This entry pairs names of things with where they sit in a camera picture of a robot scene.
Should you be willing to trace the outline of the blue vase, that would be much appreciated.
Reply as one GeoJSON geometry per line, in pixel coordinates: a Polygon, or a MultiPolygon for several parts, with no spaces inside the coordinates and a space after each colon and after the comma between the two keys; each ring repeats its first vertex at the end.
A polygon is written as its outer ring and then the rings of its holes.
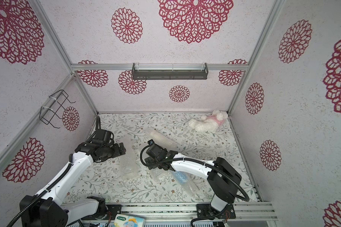
{"type": "Polygon", "coordinates": [[[179,185],[187,185],[189,182],[189,177],[183,172],[173,172],[174,179],[179,185]]]}

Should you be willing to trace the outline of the bubble wrap around vase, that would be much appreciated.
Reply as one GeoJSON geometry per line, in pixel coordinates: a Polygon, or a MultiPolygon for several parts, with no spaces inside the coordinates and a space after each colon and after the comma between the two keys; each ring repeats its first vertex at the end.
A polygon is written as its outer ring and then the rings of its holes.
{"type": "Polygon", "coordinates": [[[195,196],[199,188],[192,181],[189,174],[184,172],[164,171],[162,169],[150,170],[150,176],[158,183],[164,183],[167,179],[178,184],[189,196],[195,196]]]}

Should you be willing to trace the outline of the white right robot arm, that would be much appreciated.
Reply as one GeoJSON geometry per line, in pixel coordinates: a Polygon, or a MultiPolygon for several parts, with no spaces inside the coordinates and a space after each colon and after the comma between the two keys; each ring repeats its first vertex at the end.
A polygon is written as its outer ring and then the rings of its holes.
{"type": "Polygon", "coordinates": [[[249,202],[250,197],[240,186],[241,175],[223,158],[200,160],[185,156],[177,151],[161,147],[153,140],[148,141],[140,152],[141,163],[148,169],[184,172],[205,179],[214,192],[210,207],[221,211],[235,199],[249,202]]]}

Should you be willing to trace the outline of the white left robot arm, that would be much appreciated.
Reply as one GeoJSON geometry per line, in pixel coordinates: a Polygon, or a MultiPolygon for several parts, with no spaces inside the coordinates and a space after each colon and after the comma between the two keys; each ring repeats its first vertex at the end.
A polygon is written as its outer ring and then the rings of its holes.
{"type": "Polygon", "coordinates": [[[93,163],[125,155],[124,144],[115,143],[113,137],[110,131],[96,129],[87,141],[79,144],[75,152],[70,154],[67,164],[44,188],[20,201],[20,211],[8,226],[12,227],[21,220],[24,227],[66,227],[87,216],[105,217],[108,208],[103,198],[90,196],[82,202],[67,204],[63,200],[93,163]]]}

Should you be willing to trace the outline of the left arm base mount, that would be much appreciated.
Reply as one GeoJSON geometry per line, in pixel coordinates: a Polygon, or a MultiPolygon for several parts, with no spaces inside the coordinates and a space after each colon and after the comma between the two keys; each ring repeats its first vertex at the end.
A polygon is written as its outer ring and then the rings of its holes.
{"type": "Polygon", "coordinates": [[[107,204],[104,214],[94,214],[83,218],[83,220],[106,220],[113,221],[115,217],[122,211],[122,205],[107,204]]]}

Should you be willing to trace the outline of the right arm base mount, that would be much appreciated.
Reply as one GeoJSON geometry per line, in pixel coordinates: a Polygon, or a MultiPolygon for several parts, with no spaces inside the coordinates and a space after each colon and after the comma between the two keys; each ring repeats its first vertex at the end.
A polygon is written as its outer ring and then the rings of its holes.
{"type": "Polygon", "coordinates": [[[235,209],[232,204],[227,204],[223,212],[211,207],[211,204],[197,204],[197,220],[214,220],[216,219],[235,219],[235,209]]]}

